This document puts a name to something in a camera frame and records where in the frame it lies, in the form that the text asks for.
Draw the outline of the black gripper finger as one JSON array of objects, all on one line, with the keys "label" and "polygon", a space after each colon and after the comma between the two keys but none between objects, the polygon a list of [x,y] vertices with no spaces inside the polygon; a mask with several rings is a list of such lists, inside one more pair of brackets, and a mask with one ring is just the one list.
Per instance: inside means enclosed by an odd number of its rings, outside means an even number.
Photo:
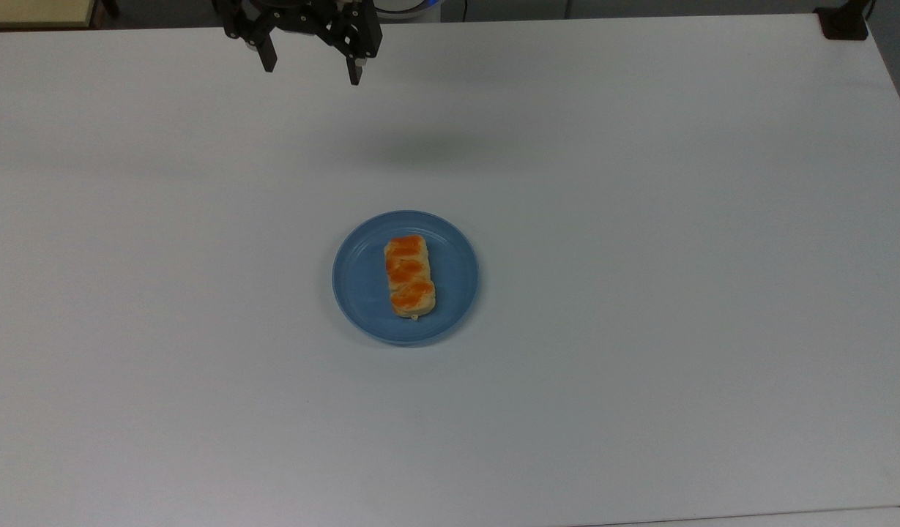
[{"label": "black gripper finger", "polygon": [[359,86],[363,67],[377,57],[382,43],[382,27],[376,11],[341,11],[330,23],[332,47],[346,57],[352,86]]},{"label": "black gripper finger", "polygon": [[243,11],[225,13],[225,33],[229,39],[241,40],[259,56],[263,69],[275,70],[277,54],[271,33],[276,27],[277,13],[262,11],[256,19],[250,19]]}]

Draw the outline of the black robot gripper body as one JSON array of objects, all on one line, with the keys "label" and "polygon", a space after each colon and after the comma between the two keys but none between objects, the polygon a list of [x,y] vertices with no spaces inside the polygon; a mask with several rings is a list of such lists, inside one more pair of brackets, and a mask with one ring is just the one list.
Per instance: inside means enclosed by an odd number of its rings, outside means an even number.
[{"label": "black robot gripper body", "polygon": [[215,10],[224,30],[226,11],[243,11],[250,19],[256,19],[262,11],[275,11],[275,29],[330,37],[330,23],[337,13],[376,11],[376,8],[372,1],[216,1]]}]

